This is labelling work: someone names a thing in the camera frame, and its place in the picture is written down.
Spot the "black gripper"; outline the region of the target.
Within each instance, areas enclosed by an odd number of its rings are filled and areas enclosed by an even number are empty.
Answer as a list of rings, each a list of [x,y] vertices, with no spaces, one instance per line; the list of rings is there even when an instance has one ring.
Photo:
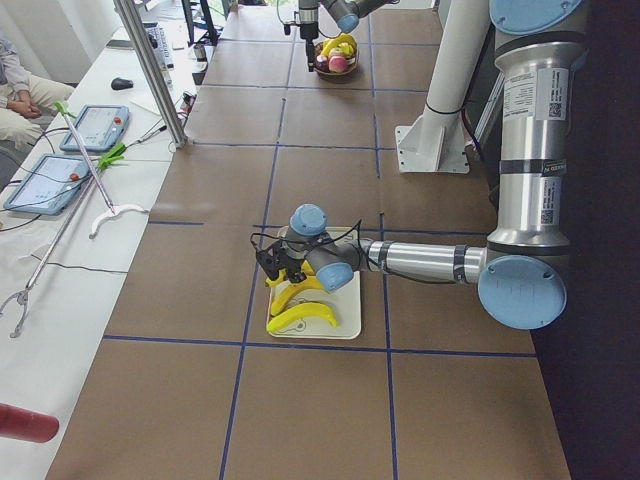
[[[306,41],[306,58],[308,71],[313,72],[316,65],[316,46],[313,42],[316,39],[316,23],[300,23],[299,32],[300,38]]]
[[[294,258],[290,256],[288,250],[280,249],[278,251],[279,256],[279,269],[285,270],[286,279],[293,283],[298,284],[307,279],[306,273],[303,272],[304,259]]]

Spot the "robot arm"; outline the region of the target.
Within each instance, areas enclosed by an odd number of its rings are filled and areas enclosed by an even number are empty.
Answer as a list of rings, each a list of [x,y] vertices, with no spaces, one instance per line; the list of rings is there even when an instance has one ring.
[[[571,81],[586,53],[586,1],[454,1],[437,46],[424,11],[347,2],[367,17],[371,94],[287,96],[280,192],[269,218],[299,240],[323,285],[358,266],[473,283],[500,323],[537,329],[567,302],[559,227]],[[464,152],[465,105],[484,59],[502,79],[498,204]]]
[[[314,70],[314,41],[319,37],[319,6],[328,12],[341,33],[350,33],[361,18],[391,3],[391,0],[299,0],[293,25],[299,28],[300,38],[305,41],[308,71]]]

